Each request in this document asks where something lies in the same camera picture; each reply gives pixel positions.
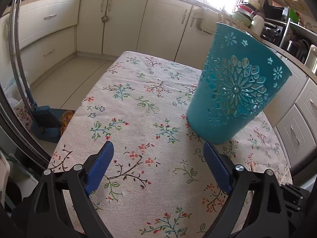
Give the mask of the white kitchen cabinets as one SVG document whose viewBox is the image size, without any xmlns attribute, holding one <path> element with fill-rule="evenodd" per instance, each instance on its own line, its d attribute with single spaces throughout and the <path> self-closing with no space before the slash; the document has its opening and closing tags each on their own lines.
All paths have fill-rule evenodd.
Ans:
<svg viewBox="0 0 317 238">
<path fill-rule="evenodd" d="M 134 51 L 201 69 L 218 14 L 190 0 L 26 0 L 19 47 L 29 83 L 74 53 Z"/>
</svg>

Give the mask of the colourful patterned slipper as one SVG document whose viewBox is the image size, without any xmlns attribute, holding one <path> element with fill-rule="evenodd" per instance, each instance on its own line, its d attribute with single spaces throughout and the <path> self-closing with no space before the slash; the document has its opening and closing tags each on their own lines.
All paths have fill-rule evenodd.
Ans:
<svg viewBox="0 0 317 238">
<path fill-rule="evenodd" d="M 61 116 L 61 128 L 60 128 L 60 135 L 63 135 L 64 131 L 66 130 L 69 122 L 71 121 L 73 115 L 75 114 L 74 111 L 65 111 Z"/>
</svg>

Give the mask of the floral tablecloth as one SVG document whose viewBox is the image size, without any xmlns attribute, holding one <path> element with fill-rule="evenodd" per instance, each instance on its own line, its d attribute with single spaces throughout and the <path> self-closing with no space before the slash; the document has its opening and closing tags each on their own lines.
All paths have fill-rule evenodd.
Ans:
<svg viewBox="0 0 317 238">
<path fill-rule="evenodd" d="M 124 52 L 81 102 L 49 164 L 67 171 L 106 141 L 113 160 L 91 201 L 114 237 L 201 237 L 227 196 L 186 111 L 201 71 Z"/>
</svg>

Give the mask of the teal perforated plastic basket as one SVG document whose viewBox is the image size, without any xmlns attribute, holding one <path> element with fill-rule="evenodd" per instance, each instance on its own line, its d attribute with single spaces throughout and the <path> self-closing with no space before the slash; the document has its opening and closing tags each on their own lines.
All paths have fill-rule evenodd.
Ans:
<svg viewBox="0 0 317 238">
<path fill-rule="evenodd" d="M 203 140 L 225 143 L 263 111 L 291 75 L 260 41 L 217 23 L 187 120 Z"/>
</svg>

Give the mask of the white plastic bag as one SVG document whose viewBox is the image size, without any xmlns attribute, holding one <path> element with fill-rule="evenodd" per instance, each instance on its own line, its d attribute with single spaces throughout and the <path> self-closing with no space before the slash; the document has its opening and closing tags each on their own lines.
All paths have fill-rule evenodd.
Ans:
<svg viewBox="0 0 317 238">
<path fill-rule="evenodd" d="M 5 97 L 7 98 L 10 106 L 16 113 L 17 117 L 24 125 L 24 127 L 30 132 L 33 120 L 25 107 L 25 104 L 21 98 L 19 89 L 16 84 L 16 80 L 12 77 L 3 88 Z"/>
</svg>

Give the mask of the chrome chair frame tube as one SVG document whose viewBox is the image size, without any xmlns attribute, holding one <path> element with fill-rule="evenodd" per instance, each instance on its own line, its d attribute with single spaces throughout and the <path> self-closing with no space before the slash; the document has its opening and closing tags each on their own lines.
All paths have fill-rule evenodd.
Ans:
<svg viewBox="0 0 317 238">
<path fill-rule="evenodd" d="M 20 55 L 19 46 L 19 12 L 22 0 L 12 0 L 11 10 L 9 13 L 9 53 L 12 71 L 18 91 L 21 95 L 25 108 L 29 113 L 32 113 L 36 102 L 33 99 L 31 90 L 29 88 L 23 64 Z"/>
</svg>

